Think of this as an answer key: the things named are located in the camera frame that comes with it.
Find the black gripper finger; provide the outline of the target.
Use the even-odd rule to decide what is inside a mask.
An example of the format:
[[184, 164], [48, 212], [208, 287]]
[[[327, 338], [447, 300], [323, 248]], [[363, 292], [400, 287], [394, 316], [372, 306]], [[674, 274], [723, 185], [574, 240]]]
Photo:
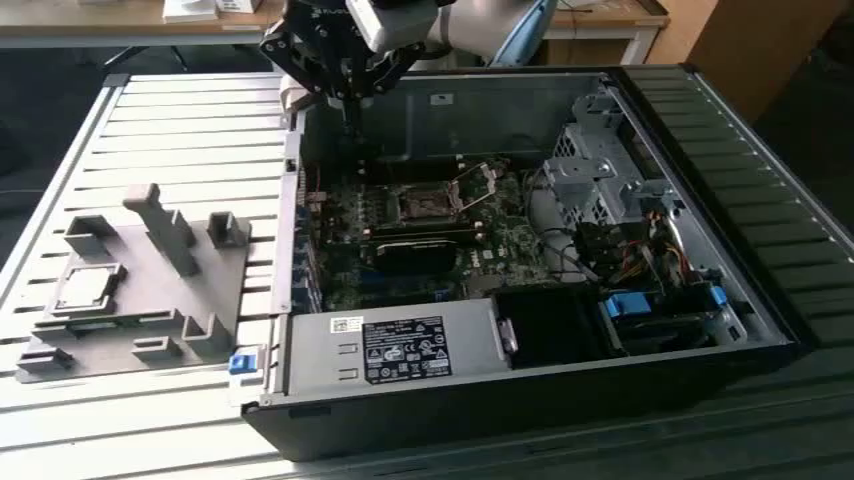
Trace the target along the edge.
[[368, 63], [370, 55], [363, 48], [354, 57], [354, 136], [363, 136], [364, 105], [375, 94], [384, 94], [396, 85], [424, 53], [426, 45], [416, 42], [388, 52], [378, 63]]
[[354, 135], [354, 91], [340, 48], [328, 30], [310, 30], [308, 39], [288, 30], [269, 30], [261, 53], [290, 79], [312, 95], [323, 96], [342, 115], [343, 131]]

